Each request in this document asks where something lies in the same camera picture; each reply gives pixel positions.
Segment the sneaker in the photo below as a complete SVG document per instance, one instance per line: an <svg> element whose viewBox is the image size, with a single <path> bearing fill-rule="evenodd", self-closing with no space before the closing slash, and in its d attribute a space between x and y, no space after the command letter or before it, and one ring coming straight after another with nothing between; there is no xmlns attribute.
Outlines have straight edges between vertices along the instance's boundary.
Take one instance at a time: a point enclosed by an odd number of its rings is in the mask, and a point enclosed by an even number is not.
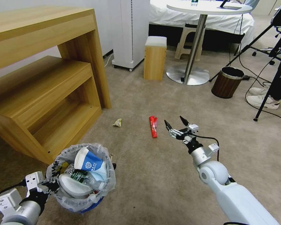
<svg viewBox="0 0 281 225"><path fill-rule="evenodd" d="M264 95L264 94L266 94L268 92L268 89L269 89L268 86L265 86L263 88L252 87L252 88L250 88L249 92L252 95Z"/></svg>
<svg viewBox="0 0 281 225"><path fill-rule="evenodd" d="M260 107L263 100L264 100L265 95L251 95L247 96L247 101L253 106ZM272 97L268 97L264 107L269 108L269 109L278 109L279 108L280 101L274 100Z"/></svg>

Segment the wooden shelf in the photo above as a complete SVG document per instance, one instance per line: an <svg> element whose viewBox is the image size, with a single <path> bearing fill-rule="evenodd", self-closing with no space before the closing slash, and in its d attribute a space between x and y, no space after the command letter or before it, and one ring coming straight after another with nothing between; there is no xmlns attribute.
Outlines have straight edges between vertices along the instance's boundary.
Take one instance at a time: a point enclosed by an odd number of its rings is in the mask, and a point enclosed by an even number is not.
<svg viewBox="0 0 281 225"><path fill-rule="evenodd" d="M55 158L62 149L77 143L101 112L100 107L64 99L33 136Z"/></svg>
<svg viewBox="0 0 281 225"><path fill-rule="evenodd" d="M111 108L95 10L0 12L0 68L54 46L62 59L48 56L0 78L0 137L48 164L77 144L101 107Z"/></svg>
<svg viewBox="0 0 281 225"><path fill-rule="evenodd" d="M0 136L45 163L76 144L101 112L89 63L46 56L0 78Z"/></svg>
<svg viewBox="0 0 281 225"><path fill-rule="evenodd" d="M91 76L89 63L46 56L0 78L0 115L30 127Z"/></svg>

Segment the brown waste bin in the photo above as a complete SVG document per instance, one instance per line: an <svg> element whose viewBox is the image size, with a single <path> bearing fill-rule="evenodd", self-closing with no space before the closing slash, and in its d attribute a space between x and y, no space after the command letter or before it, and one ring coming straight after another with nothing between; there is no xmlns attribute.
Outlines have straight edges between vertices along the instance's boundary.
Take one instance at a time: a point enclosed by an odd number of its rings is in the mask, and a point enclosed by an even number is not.
<svg viewBox="0 0 281 225"><path fill-rule="evenodd" d="M244 72L235 67L223 67L211 92L219 98L232 98L235 90L243 79Z"/></svg>

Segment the crumpled paper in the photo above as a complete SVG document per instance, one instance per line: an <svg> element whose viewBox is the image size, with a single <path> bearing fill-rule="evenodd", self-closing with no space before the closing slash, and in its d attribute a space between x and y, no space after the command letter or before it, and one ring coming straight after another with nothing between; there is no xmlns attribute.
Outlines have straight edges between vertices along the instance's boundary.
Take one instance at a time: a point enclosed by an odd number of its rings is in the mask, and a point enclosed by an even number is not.
<svg viewBox="0 0 281 225"><path fill-rule="evenodd" d="M117 119L116 122L113 124L115 127L121 127L122 126L122 118Z"/></svg>

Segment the red tube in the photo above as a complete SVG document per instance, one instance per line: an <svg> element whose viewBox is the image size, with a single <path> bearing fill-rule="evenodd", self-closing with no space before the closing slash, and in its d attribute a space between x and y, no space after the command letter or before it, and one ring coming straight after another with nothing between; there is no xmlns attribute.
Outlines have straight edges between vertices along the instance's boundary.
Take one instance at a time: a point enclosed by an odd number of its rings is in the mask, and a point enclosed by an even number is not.
<svg viewBox="0 0 281 225"><path fill-rule="evenodd" d="M150 127L151 127L151 132L152 132L152 137L157 138L157 133L156 133L156 128L157 128L157 117L150 116L149 117L150 121Z"/></svg>

